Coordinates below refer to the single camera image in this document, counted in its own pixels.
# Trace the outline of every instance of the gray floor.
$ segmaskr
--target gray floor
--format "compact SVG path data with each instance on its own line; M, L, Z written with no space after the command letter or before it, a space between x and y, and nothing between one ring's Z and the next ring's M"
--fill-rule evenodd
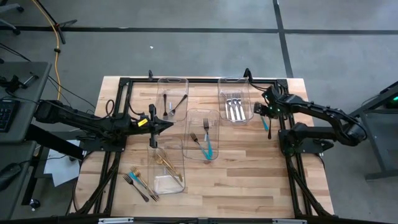
M46 26L30 1L25 12L8 12L3 19L18 25ZM272 0L43 0L59 21L78 19L76 26L276 28ZM286 29L398 29L395 0L279 0ZM96 103L105 75L232 76L249 67L257 77L286 77L277 34L97 33L66 32L59 70L62 84ZM397 81L398 35L287 35L295 78L304 78L316 103L346 112ZM0 31L0 42L35 61L54 60L51 32ZM7 52L0 57L20 61ZM65 96L81 110L90 107ZM43 98L54 99L47 85ZM325 123L315 120L317 125ZM62 125L44 126L67 131ZM398 221L398 179L366 182L364 174L379 170L368 142L358 147L337 144L325 153L326 175L335 213L345 218ZM42 184L50 189L51 183ZM42 208L19 210L14 218L62 215L71 184L37 190ZM52 208L60 203L64 208Z

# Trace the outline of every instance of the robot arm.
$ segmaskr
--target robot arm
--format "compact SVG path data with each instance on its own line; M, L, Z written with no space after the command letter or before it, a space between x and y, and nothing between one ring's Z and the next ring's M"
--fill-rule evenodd
M57 100L46 100L39 103L34 116L41 123L63 123L80 128L95 134L102 142L109 144L116 144L126 136L150 133L150 146L157 147L154 135L160 134L173 123L156 117L154 105L149 105L149 113L150 117L140 115L137 120L131 118L128 113L117 113L115 116L100 118L63 105Z
M356 146L367 138L360 123L340 109L316 105L313 101L304 101L297 95L280 94L273 86L270 86L262 96L267 105L256 103L255 113L270 118L277 118L279 115L288 113L303 113L331 124L331 128L308 127L303 123L295 124L287 135L287 141L292 146L297 146L304 138L331 139L347 146Z

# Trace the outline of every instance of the orange cable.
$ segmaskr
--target orange cable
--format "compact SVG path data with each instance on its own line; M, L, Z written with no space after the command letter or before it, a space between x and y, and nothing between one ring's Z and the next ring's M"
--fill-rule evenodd
M40 10L40 12L43 14L43 16L46 18L46 20L49 22L49 24L51 25L52 30L54 31L55 37L57 38L57 50L60 49L60 39L58 38L58 34L57 31L54 28L54 25L52 24L52 22L50 21L49 17L44 13L43 9L37 4L37 2L35 0L32 0L32 2L36 5L36 7ZM60 80L60 75L58 74L58 52L55 52L55 74L57 75L57 80L58 80L58 96L57 96L57 100L60 100L60 96L61 96L61 80Z

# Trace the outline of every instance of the white paper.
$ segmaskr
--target white paper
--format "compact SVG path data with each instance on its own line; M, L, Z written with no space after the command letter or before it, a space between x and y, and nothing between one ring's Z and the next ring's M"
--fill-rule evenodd
M79 146L80 141L68 140L68 142ZM64 154L50 149L48 159L62 157ZM70 161L68 156L62 159L47 160L44 167L44 174L52 174L54 186L65 183L79 176L80 166L79 161L75 159Z

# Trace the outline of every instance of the wooden table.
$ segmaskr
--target wooden table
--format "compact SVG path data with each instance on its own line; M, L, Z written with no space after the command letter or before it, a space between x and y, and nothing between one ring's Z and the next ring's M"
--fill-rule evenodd
M105 103L115 99L120 77L104 77L96 108L104 116ZM289 91L308 100L304 80L287 79ZM155 103L156 83L136 83L131 104L135 111L148 114ZM217 84L191 83L188 109L218 109ZM261 92L251 88L251 101L263 102ZM313 126L310 116L295 114L295 121ZM260 116L244 126L220 126L218 158L210 164L185 159L186 187L180 194L161 195L159 202L145 203L122 175L138 166L145 175L149 135L130 136L122 153L112 216L125 217L228 217L228 218L292 218L292 199L285 158L279 149L279 122L272 122L272 139L267 138ZM162 136L181 136L178 128L168 129ZM98 185L104 153L94 152L84 162L76 188L76 204L82 206ZM318 157L302 156L307 184L324 208L333 213L325 171ZM108 189L103 195L104 207ZM297 192L304 212L301 190Z

